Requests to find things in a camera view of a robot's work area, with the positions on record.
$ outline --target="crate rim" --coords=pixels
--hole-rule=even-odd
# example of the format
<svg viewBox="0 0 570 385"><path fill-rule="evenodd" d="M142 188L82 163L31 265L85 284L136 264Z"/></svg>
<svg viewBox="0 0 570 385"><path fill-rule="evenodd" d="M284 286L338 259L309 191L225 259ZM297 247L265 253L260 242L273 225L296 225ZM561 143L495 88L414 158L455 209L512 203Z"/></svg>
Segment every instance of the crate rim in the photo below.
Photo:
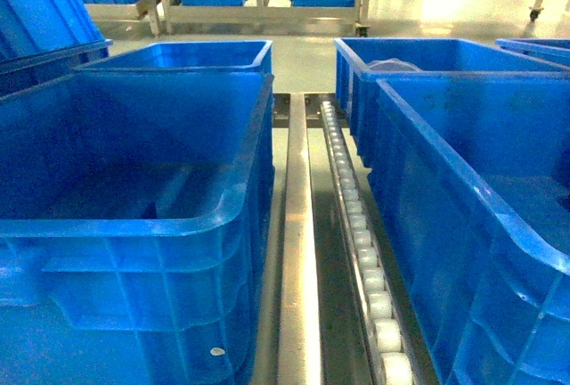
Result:
<svg viewBox="0 0 570 385"><path fill-rule="evenodd" d="M111 45L113 45L113 41L110 39L97 40L95 42L88 42L86 44L58 49L47 53L36 53L34 55L27 55L14 60L0 61L0 74L14 71L14 66L16 66L16 70L19 70L29 66L45 64L49 61L57 60L69 55L88 53L93 49L108 48Z"/></svg>
<svg viewBox="0 0 570 385"><path fill-rule="evenodd" d="M431 37L431 38L416 38L416 37L367 37L367 38L362 38L362 37L338 37L334 39L334 44L336 46L337 52L340 53L348 62L349 64L351 64L353 71L358 75L359 78L362 78L363 80L366 80L368 82L375 82L376 80L378 80L379 78L382 77L386 77L387 75L390 76L401 76L402 74L409 74L409 72L383 72L383 71L373 71L373 70L368 70L368 65L358 56L357 53L355 53L353 51L353 49L348 46L345 42L345 40L358 40L359 42L373 42L373 41L378 41L378 40L394 40L394 41L420 41L420 42L427 42L427 41L432 41L432 40L437 40L437 41L445 41L448 43L464 43L464 44L471 44L471 45L476 45L485 49L490 49L493 51L500 51L501 53L507 53L509 55L513 55L517 58L522 58L525 60L530 60L530 61L535 61L535 62L539 62L540 64L547 64L550 65L553 69L552 71L538 71L538 72L534 72L533 73L559 73L559 72L564 72L565 71L570 71L570 67L564 66L562 64L557 64L554 62L550 62L550 61L546 61L546 60L541 60L540 58L535 58L535 57L528 57L525 55L522 55L520 53L513 53L511 51L505 51L505 50L501 50L499 48L495 48L493 46L489 46L489 45L483 45L483 44L479 44L477 42L474 42L472 40L467 40L467 39L463 39L463 38L448 38L448 37ZM462 75L467 75L467 74L480 74L480 75L492 75L495 73L500 73L500 74L528 74L529 70L520 70L520 71L505 71L505 72L497 72L497 71L451 71L451 70L446 70L446 71L435 71L435 70L429 70L429 71L419 71L419 72L414 72L414 77L425 77L425 76L432 76L432 75L438 75L438 74L445 74L445 75L458 75L458 76L462 76Z"/></svg>
<svg viewBox="0 0 570 385"><path fill-rule="evenodd" d="M190 73L194 77L197 75L216 75L219 72L194 72ZM159 219L0 219L0 236L2 238L37 238L38 230L44 237L57 238L85 238L85 237L140 237L140 236L189 236L198 233L205 233L217 229L221 225L233 221L241 212L244 205L246 193L244 186L247 186L250 177L256 152L261 143L261 132L263 116L266 108L272 103L273 75L266 75L259 72L226 72L225 75L232 75L235 78L248 75L252 78L260 78L261 86L251 110L248 124L240 141L240 148L237 151L232 164L232 173L228 177L227 189L224 190L218 205L203 214L192 218L159 218ZM62 78L56 78L41 85L8 94L0 97L0 103L16 101L22 94L41 91L47 86L56 86L66 83L73 78L78 78L79 74L69 74Z"/></svg>
<svg viewBox="0 0 570 385"><path fill-rule="evenodd" d="M528 256L544 265L570 275L570 255L555 249L544 240L510 205L463 159L431 125L429 125L408 102L391 86L394 80L381 79L376 83L404 116L406 125L415 127L442 159L450 165L452 173L461 181L470 184L479 202L501 223L510 239Z"/></svg>
<svg viewBox="0 0 570 385"><path fill-rule="evenodd" d="M242 44L242 43L248 43L248 44L255 44L255 43L259 43L259 44L265 44L263 46L263 48L261 48L261 50L259 51L259 53L257 53L256 58L250 63L250 64L244 64L241 66L183 66L183 67L107 67L107 68L98 68L96 67L98 64L102 64L105 63L106 61L111 61L113 59L119 58L119 57L124 57L126 55L129 55L130 53L133 52L140 52L140 51L144 51L147 49L151 49L157 45L164 45L164 44L169 44L169 45L185 45L185 44ZM216 40L216 41L207 41L207 40L200 40L197 42L155 42L154 44L150 44L145 46L144 48L140 48L137 49L135 51L126 51L124 53L120 53L117 55L113 55L112 57L108 57L108 58L103 58L101 60L97 60L97 61L91 61L88 62L86 64L81 64L79 66L76 66L74 68L74 70L77 71L96 71L96 72L101 72L101 71L109 71L109 70L113 70L113 71L118 71L118 72L135 72L135 71L141 71L141 72L157 72L157 73L162 73L162 72L177 72L177 71L182 71L182 70L192 70L192 71L205 71L205 72L209 72L209 71L227 71L228 69L242 69L242 70L246 70L246 69L251 69L254 68L256 66L260 66L264 56L266 56L266 54L269 52L269 50L271 49L273 45L273 41L272 40Z"/></svg>
<svg viewBox="0 0 570 385"><path fill-rule="evenodd" d="M568 39L560 39L560 38L559 39L547 39L547 38L497 39L495 41L495 44L497 44L501 48L507 48L511 52L532 51L536 53L551 53L552 55L555 55L557 57L570 56L570 49L561 48L559 46L552 46L552 45L540 45L535 42L529 42L529 40L540 42L545 40L568 40Z"/></svg>

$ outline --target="white roller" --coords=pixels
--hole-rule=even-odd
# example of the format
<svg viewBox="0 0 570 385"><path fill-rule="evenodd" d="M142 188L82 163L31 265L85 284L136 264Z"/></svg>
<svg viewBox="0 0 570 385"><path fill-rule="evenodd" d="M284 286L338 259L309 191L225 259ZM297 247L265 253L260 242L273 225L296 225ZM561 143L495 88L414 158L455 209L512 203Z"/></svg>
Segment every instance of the white roller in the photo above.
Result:
<svg viewBox="0 0 570 385"><path fill-rule="evenodd" d="M366 217L362 213L352 213L348 215L348 222L351 229L366 229Z"/></svg>
<svg viewBox="0 0 570 385"><path fill-rule="evenodd" d="M353 241L356 247L365 248L372 245L372 235L368 230L354 229Z"/></svg>
<svg viewBox="0 0 570 385"><path fill-rule="evenodd" d="M412 385L410 358L401 352L388 352L380 356L386 385Z"/></svg>
<svg viewBox="0 0 570 385"><path fill-rule="evenodd" d="M378 293L386 289L386 278L381 267L373 267L362 271L362 281L366 294Z"/></svg>
<svg viewBox="0 0 570 385"><path fill-rule="evenodd" d="M353 171L350 168L339 168L338 175L340 176L340 178L353 177Z"/></svg>
<svg viewBox="0 0 570 385"><path fill-rule="evenodd" d="M343 189L355 189L356 188L356 181L353 177L342 177L340 179L340 185Z"/></svg>
<svg viewBox="0 0 570 385"><path fill-rule="evenodd" d="M360 201L347 201L345 202L345 207L348 214L362 214L362 203Z"/></svg>
<svg viewBox="0 0 570 385"><path fill-rule="evenodd" d="M344 189L342 196L345 201L358 201L358 191L356 189Z"/></svg>
<svg viewBox="0 0 570 385"><path fill-rule="evenodd" d="M380 354L385 352L400 352L402 350L402 337L400 326L393 319L381 319L374 322L376 327L376 342Z"/></svg>
<svg viewBox="0 0 570 385"><path fill-rule="evenodd" d="M373 320L382 318L392 318L394 311L392 309L392 298L387 291L379 291L368 295L368 309Z"/></svg>
<svg viewBox="0 0 570 385"><path fill-rule="evenodd" d="M368 268L378 266L378 257L376 251L372 247L358 249L358 264L360 268Z"/></svg>

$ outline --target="shiny floor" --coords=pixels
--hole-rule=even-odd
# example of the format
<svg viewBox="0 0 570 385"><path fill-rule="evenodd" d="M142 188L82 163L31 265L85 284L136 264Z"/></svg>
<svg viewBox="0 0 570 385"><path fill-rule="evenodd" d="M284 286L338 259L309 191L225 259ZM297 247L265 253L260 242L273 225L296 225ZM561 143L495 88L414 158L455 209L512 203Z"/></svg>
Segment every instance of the shiny floor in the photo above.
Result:
<svg viewBox="0 0 570 385"><path fill-rule="evenodd" d="M492 45L497 37L570 37L569 0L545 0L544 11L529 22L529 6L534 0L370 0L371 37L463 37ZM121 53L157 41L145 21L137 23L101 23L105 36L114 39L111 53ZM329 92L335 90L334 37L352 36L352 29L334 25L310 27L235 27L179 25L175 34L159 41L222 40L262 38L273 41L274 91ZM309 129L309 149L313 183L315 239L322 302L322 338L327 383L332 385L366 384L365 355L357 332L358 322L351 303L346 262L339 230L331 222L333 204L329 162L322 130ZM283 214L287 129L274 129L274 165L276 167L271 241L265 275L265 295L261 316L256 373L252 383L275 383L281 287L280 253ZM373 207L367 170L360 165L348 134L356 170L369 207ZM377 231L382 233L381 223ZM397 275L393 259L388 263ZM428 361L419 355L421 363Z"/></svg>

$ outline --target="caster wheel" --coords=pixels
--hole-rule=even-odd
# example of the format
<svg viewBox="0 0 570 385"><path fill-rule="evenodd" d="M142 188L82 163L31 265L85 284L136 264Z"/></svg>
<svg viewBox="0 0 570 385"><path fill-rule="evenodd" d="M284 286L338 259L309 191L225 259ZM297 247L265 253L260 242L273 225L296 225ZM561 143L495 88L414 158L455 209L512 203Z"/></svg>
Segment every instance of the caster wheel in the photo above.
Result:
<svg viewBox="0 0 570 385"><path fill-rule="evenodd" d="M357 27L356 35L358 37L368 37L368 27Z"/></svg>
<svg viewBox="0 0 570 385"><path fill-rule="evenodd" d="M538 16L539 16L540 14L541 14L540 11L532 10L532 11L531 11L531 15L530 15L530 17L531 17L531 22L535 22L536 19L538 18Z"/></svg>

